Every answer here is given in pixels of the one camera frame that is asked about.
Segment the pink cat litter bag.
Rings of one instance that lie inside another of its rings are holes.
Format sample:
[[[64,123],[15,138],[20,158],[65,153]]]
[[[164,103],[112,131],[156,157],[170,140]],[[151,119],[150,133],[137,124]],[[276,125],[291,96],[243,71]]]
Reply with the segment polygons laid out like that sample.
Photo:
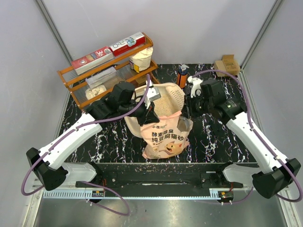
[[[180,132],[177,128],[179,117],[183,117],[180,111],[170,116],[161,116],[158,123],[140,127],[141,136],[147,143],[143,151],[145,159],[174,157],[189,145],[187,138],[190,132]]]

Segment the metal litter scoop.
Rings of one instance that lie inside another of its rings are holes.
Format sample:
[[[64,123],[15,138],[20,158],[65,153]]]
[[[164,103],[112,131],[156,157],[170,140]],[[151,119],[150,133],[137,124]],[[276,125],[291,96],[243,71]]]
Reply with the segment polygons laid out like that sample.
[[[190,119],[179,117],[177,128],[180,132],[184,132],[184,131],[190,132],[192,130],[192,127],[193,127],[193,122]]]

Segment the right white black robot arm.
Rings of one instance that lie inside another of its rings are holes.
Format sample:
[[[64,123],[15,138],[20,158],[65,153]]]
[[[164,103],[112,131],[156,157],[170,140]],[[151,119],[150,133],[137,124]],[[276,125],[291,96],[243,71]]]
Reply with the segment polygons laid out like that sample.
[[[185,96],[183,112],[190,118],[211,114],[231,130],[255,158],[258,167],[226,163],[215,176],[218,186],[241,183],[254,187],[264,198],[271,198],[289,186],[297,176],[301,164],[289,159],[266,138],[253,123],[244,104],[235,98],[226,98],[222,83],[215,79],[203,81],[189,77],[191,92]]]

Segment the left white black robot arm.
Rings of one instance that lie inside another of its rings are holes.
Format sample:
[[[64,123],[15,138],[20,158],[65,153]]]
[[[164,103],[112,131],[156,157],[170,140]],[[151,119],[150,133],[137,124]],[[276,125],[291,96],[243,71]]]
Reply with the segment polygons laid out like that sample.
[[[154,112],[154,100],[161,97],[159,90],[148,80],[144,94],[136,96],[135,87],[129,82],[119,82],[111,92],[88,106],[81,117],[55,141],[26,152],[30,169],[48,191],[63,183],[87,182],[92,187],[104,183],[102,170],[94,163],[68,164],[65,160],[92,136],[102,131],[109,122],[124,117],[135,117],[140,126],[159,122]]]

